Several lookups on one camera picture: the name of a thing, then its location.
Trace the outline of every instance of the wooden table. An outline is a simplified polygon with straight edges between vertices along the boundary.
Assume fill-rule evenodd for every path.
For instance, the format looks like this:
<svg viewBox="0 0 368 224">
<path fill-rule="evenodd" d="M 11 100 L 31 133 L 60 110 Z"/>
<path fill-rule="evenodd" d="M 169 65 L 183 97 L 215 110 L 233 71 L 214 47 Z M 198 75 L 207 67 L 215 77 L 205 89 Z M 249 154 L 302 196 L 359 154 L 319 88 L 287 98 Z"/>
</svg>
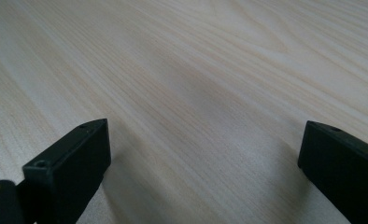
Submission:
<svg viewBox="0 0 368 224">
<path fill-rule="evenodd" d="M 78 223 L 347 223 L 296 162 L 368 142 L 368 0 L 0 0 L 0 179 L 108 118 Z"/>
</svg>

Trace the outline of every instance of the light wood grain surface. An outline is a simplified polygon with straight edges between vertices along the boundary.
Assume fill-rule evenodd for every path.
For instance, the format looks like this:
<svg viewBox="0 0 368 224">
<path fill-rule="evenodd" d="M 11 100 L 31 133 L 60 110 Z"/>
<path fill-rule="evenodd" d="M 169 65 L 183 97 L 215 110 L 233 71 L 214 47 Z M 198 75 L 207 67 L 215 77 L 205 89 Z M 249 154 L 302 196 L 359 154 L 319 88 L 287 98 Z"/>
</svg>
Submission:
<svg viewBox="0 0 368 224">
<path fill-rule="evenodd" d="M 108 118 L 78 223 L 347 223 L 305 122 L 368 142 L 368 0 L 0 0 L 0 179 Z"/>
</svg>

